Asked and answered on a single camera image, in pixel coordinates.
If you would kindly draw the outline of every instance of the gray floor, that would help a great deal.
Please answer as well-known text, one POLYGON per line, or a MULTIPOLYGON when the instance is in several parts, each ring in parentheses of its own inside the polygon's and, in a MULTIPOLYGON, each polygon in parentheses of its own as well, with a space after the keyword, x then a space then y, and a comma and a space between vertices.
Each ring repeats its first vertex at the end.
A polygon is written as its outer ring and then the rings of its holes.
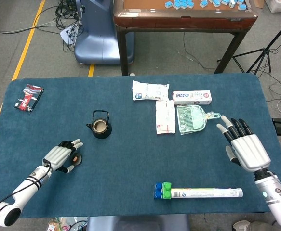
MULTIPOLYGON (((40 2, 36 0, 0 1, 0 31, 11 31, 30 27, 33 23, 40 2)), ((47 0, 44 9, 55 6, 56 0, 47 0)), ((258 9, 259 18, 248 33, 237 53, 242 53, 266 46, 281 28, 281 13, 271 13, 265 5, 258 9)), ((39 24, 52 21, 54 11, 46 11, 40 18, 39 24)), ((12 79, 18 60, 26 43, 29 32, 15 35, 0 35, 0 106, 5 89, 12 79)), ((216 67, 216 60, 222 57, 232 36, 230 34, 186 34, 188 51, 207 67, 216 67)), ((165 74, 206 74, 213 71, 202 69, 196 62, 191 61, 183 47, 183 33, 138 33, 136 35, 136 57, 130 66, 130 71, 136 75, 165 75, 165 74)), ((247 68, 255 59, 254 55, 240 58, 241 64, 247 68)), ((272 74, 281 80, 281 47, 279 53, 271 56, 272 74)), ((76 62, 74 54, 62 51, 62 41, 58 35, 36 31, 25 57, 18 78, 33 77, 79 77, 88 76, 89 67, 76 62)), ((240 70, 231 62, 226 73, 236 73, 240 70)), ((94 77, 118 76, 119 66, 97 65, 94 77)), ((267 74, 260 77, 263 92, 267 100, 278 98, 268 87, 275 80, 267 74)), ((275 90, 281 92, 281 86, 275 90)), ((281 117, 276 108, 276 102, 268 103, 272 117, 281 117)), ((197 214, 191 215, 193 231, 228 231, 231 225, 242 219, 249 221, 272 222, 270 213, 264 214, 197 214)), ((48 218, 20 219, 9 229, 13 231, 44 231, 48 218)))

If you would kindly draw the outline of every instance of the table leg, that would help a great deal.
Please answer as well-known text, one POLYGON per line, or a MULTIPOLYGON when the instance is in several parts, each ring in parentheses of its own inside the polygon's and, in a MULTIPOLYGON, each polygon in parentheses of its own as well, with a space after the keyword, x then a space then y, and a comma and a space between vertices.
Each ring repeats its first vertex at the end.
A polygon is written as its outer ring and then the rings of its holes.
POLYGON ((123 76, 129 75, 129 67, 127 62, 127 48, 126 48, 126 33, 122 31, 117 31, 120 63, 121 63, 121 72, 123 76))
POLYGON ((219 65, 217 66, 215 70, 215 74, 222 73, 226 66, 228 65, 229 61, 231 60, 233 54, 236 52, 237 48, 241 44, 242 40, 244 39, 247 32, 237 32, 234 33, 234 37, 228 46, 222 60, 220 61, 219 65))

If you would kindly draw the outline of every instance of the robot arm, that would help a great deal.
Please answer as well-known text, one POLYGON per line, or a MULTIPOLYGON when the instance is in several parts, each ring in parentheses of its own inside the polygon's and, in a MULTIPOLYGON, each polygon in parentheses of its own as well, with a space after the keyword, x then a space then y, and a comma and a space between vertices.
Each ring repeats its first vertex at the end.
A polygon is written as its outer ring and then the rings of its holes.
POLYGON ((231 122, 223 115, 220 129, 228 142, 226 153, 231 162, 241 166, 244 170, 254 173, 254 182, 263 195, 274 218, 281 225, 281 182, 278 177, 268 170, 270 158, 259 138, 253 134, 247 123, 239 119, 231 122))
POLYGON ((74 167, 81 163, 82 157, 74 155, 72 164, 68 168, 64 167, 64 162, 83 144, 79 139, 63 141, 58 146, 52 148, 43 158, 42 165, 38 166, 9 196, 0 201, 0 226, 8 227, 13 225, 19 218, 23 208, 41 186, 49 179, 53 171, 63 171, 69 173, 74 167), (9 197, 13 197, 14 203, 4 202, 9 197))

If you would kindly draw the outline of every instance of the shoe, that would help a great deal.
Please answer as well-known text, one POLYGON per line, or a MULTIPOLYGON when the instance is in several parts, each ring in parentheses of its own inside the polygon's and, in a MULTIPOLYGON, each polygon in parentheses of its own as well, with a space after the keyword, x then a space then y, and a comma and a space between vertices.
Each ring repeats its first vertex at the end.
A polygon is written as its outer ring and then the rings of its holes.
POLYGON ((232 225, 232 231, 247 231, 247 227, 250 225, 250 222, 246 220, 240 220, 237 223, 232 225))

